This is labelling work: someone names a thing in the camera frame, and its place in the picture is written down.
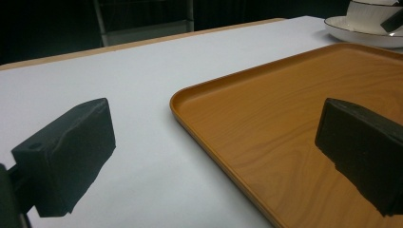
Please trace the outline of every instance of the white table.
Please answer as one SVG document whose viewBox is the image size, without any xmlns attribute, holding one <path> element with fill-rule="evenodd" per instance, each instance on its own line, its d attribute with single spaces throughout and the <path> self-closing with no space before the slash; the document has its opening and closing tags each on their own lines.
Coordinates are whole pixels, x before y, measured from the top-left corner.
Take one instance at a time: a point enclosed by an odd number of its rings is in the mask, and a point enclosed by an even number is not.
<svg viewBox="0 0 403 228">
<path fill-rule="evenodd" d="M 73 106 L 106 97 L 117 148 L 63 218 L 33 227 L 271 227 L 169 108 L 178 90 L 338 42 L 300 17 L 0 71 L 0 162 Z"/>
</svg>

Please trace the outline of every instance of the dark floor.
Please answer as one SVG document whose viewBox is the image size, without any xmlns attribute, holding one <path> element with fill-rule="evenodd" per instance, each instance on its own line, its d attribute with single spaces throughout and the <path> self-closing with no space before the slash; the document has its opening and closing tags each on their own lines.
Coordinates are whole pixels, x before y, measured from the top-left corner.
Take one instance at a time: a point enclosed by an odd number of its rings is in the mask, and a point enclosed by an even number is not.
<svg viewBox="0 0 403 228">
<path fill-rule="evenodd" d="M 99 0 L 107 31 L 186 18 L 186 0 Z M 344 15 L 348 0 L 194 0 L 194 29 L 269 18 Z M 4 0 L 0 65 L 103 45 L 93 0 Z"/>
</svg>

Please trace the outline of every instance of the wooden table edge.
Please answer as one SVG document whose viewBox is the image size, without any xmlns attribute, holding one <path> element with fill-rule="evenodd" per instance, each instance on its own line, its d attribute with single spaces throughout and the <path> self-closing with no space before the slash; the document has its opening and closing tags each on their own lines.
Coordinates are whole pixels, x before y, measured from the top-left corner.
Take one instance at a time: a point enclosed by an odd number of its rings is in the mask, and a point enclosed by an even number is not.
<svg viewBox="0 0 403 228">
<path fill-rule="evenodd" d="M 273 18 L 273 19 L 238 24 L 238 25 L 228 26 L 228 27 L 212 28 L 212 29 L 182 33 L 182 34 L 178 34 L 178 35 L 164 36 L 164 37 L 160 37 L 160 38 L 132 42 L 132 43 L 127 43 L 127 44 L 122 44 L 122 45 L 117 45 L 117 46 L 100 47 L 100 48 L 95 48 L 95 49 L 72 52 L 72 53 L 68 53 L 68 54 L 49 56 L 49 57 L 45 57 L 45 58 L 39 58 L 39 59 L 33 59 L 33 60 L 27 60 L 27 61 L 22 61 L 22 62 L 1 65 L 0 70 L 41 65 L 41 64 L 63 61 L 63 60 L 67 60 L 67 59 L 74 59 L 74 58 L 79 58 L 79 57 L 85 57 L 85 56 L 95 55 L 95 54 L 101 54 L 101 53 L 106 53 L 106 52 L 116 51 L 116 50 L 121 50 L 121 49 L 126 49 L 126 48 L 134 48 L 134 47 L 150 45 L 150 44 L 155 44 L 155 43 L 164 42 L 164 41 L 176 40 L 176 39 L 181 39 L 184 37 L 201 35 L 201 34 L 206 34 L 206 33 L 210 33 L 210 32 L 263 25 L 263 24 L 273 23 L 273 22 L 282 21 L 282 20 L 285 20 L 285 19 Z"/>
</svg>

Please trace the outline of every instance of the orange tray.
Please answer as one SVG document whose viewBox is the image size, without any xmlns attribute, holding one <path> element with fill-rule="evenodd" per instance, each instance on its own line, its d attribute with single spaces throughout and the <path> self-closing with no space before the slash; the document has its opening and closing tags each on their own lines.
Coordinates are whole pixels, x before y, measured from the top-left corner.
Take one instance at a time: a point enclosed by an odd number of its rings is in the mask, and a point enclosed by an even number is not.
<svg viewBox="0 0 403 228">
<path fill-rule="evenodd" d="M 177 92 L 171 109 L 277 227 L 403 227 L 382 217 L 315 146 L 326 98 L 403 124 L 403 55 L 323 47 Z"/>
</svg>

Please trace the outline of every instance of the white plate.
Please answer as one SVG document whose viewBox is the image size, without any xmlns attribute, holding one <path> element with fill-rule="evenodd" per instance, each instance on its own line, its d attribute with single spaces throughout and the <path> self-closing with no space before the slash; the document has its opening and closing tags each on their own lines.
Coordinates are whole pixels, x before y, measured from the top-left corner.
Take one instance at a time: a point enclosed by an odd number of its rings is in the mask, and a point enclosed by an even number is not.
<svg viewBox="0 0 403 228">
<path fill-rule="evenodd" d="M 376 35 L 354 31 L 345 16 L 330 17 L 325 20 L 325 27 L 335 38 L 347 42 L 358 43 L 379 48 L 402 48 L 402 32 L 389 35 Z"/>
</svg>

